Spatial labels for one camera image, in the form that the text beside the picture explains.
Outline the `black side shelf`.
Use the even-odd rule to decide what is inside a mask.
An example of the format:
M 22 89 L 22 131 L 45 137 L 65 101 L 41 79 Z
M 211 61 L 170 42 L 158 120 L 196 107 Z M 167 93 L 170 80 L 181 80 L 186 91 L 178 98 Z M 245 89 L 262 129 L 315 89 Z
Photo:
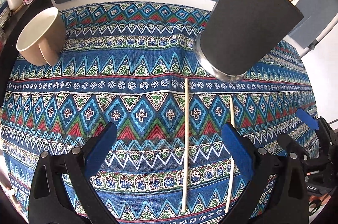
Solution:
M 10 73 L 19 54 L 16 44 L 21 31 L 39 12 L 52 6 L 51 0 L 33 0 L 29 5 L 23 6 L 6 23 L 4 32 L 7 39 L 1 52 L 1 104 Z

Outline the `beige ceramic mug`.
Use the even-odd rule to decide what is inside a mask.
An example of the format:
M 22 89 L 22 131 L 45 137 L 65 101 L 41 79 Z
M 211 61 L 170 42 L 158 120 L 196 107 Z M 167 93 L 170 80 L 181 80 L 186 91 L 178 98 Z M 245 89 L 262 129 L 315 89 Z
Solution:
M 31 64 L 55 66 L 66 39 L 65 23 L 56 7 L 38 13 L 21 31 L 16 48 Z

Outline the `blue patterned tablecloth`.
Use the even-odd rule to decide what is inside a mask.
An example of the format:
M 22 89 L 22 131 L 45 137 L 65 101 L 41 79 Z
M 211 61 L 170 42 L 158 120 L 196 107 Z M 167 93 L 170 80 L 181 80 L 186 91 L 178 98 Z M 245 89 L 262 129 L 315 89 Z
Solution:
M 18 56 L 1 124 L 9 178 L 24 214 L 38 158 L 83 146 L 112 122 L 117 140 L 91 183 L 121 223 L 217 223 L 245 187 L 222 142 L 231 119 L 271 154 L 289 134 L 312 158 L 316 134 L 295 115 L 316 115 L 296 49 L 285 41 L 238 83 L 208 74 L 193 42 L 207 11 L 156 3 L 88 4 L 61 12 L 66 41 L 55 66 Z M 184 80 L 188 79 L 187 206 L 182 207 Z

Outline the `black utensil holder cup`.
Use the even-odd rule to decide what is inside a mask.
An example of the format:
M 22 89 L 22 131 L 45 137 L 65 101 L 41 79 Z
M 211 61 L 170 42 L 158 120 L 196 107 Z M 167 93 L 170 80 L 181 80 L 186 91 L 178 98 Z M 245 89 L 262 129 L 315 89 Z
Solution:
M 289 0 L 218 0 L 194 42 L 200 65 L 237 82 L 303 19 Z

